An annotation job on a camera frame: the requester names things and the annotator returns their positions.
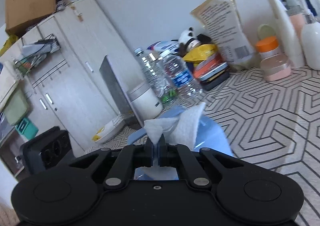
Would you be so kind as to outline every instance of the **wire basket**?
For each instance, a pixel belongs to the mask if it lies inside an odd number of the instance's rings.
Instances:
[[[27,75],[33,67],[38,66],[47,57],[48,53],[54,53],[61,48],[57,37],[54,34],[50,34],[33,44],[43,44],[43,46],[33,54],[14,63],[15,67],[23,74],[23,76]]]

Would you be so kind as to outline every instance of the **metal screw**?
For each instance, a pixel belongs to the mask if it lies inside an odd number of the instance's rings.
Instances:
[[[116,186],[116,185],[121,184],[121,180],[116,177],[111,177],[106,180],[106,184],[110,185],[110,186]]]
[[[206,178],[203,178],[203,177],[198,177],[198,178],[194,179],[193,182],[198,186],[205,186],[205,185],[209,184],[209,180]]]

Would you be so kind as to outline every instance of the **white lotion bottle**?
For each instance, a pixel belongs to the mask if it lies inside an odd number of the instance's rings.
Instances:
[[[305,60],[298,35],[286,12],[286,8],[280,0],[269,0],[273,15],[280,32],[280,38],[284,47],[284,53],[289,58],[292,67],[300,68],[305,65]]]
[[[319,14],[320,14],[320,0],[315,0],[316,1],[316,4],[317,4],[317,13],[318,13],[318,19],[316,19],[318,22],[320,21],[320,17],[319,17]]]
[[[303,7],[306,24],[301,31],[301,44],[308,66],[320,71],[320,23],[311,13],[305,0],[299,0]]]

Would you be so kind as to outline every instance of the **geometric pattern rug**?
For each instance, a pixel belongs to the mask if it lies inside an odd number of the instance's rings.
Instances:
[[[188,108],[200,101],[206,103],[204,114],[224,129],[235,157],[287,175],[301,186],[305,198],[296,222],[319,226],[320,72],[305,66],[287,78],[266,82],[260,69],[252,68],[232,73],[197,100],[178,99],[174,104]],[[133,131],[124,127],[86,153],[106,146],[123,148]]]

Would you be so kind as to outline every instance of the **teal box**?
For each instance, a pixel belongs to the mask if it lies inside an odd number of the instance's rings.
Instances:
[[[24,135],[28,140],[33,139],[38,133],[38,128],[28,118],[23,118],[17,125],[16,131]]]

